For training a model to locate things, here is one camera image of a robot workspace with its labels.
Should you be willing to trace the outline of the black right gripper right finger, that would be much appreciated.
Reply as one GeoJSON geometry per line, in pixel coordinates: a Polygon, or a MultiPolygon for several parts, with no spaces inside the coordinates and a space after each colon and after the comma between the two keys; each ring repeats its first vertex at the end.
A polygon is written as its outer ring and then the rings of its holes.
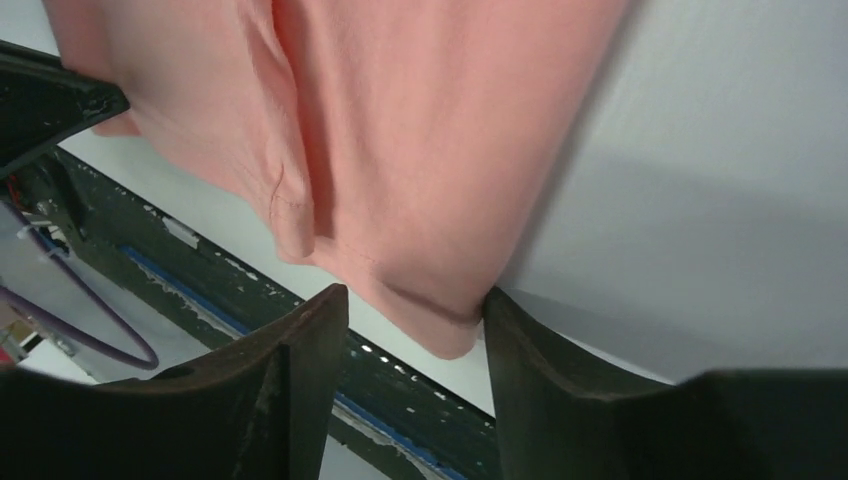
{"type": "Polygon", "coordinates": [[[717,370],[666,385],[483,305],[507,479],[843,479],[847,373],[717,370]]]}

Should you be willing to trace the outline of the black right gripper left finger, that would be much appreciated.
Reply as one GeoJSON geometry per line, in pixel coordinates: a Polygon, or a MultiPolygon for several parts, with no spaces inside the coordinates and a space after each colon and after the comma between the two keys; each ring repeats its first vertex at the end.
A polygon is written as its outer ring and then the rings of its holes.
{"type": "Polygon", "coordinates": [[[148,380],[1,370],[5,479],[315,479],[348,331],[334,284],[148,380]]]}

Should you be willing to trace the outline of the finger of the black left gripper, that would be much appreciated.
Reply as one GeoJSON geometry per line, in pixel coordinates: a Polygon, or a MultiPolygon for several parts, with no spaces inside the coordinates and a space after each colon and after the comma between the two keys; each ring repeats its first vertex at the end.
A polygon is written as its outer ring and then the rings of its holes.
{"type": "Polygon", "coordinates": [[[65,68],[57,56],[1,42],[1,177],[130,108],[121,89],[65,68]]]}

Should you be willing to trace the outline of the pink t shirt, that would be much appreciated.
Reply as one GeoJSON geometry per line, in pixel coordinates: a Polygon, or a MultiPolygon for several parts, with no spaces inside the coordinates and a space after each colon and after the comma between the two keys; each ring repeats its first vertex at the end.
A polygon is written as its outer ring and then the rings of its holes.
{"type": "Polygon", "coordinates": [[[475,343],[623,1],[48,1],[97,127],[245,199],[433,355],[475,343]]]}

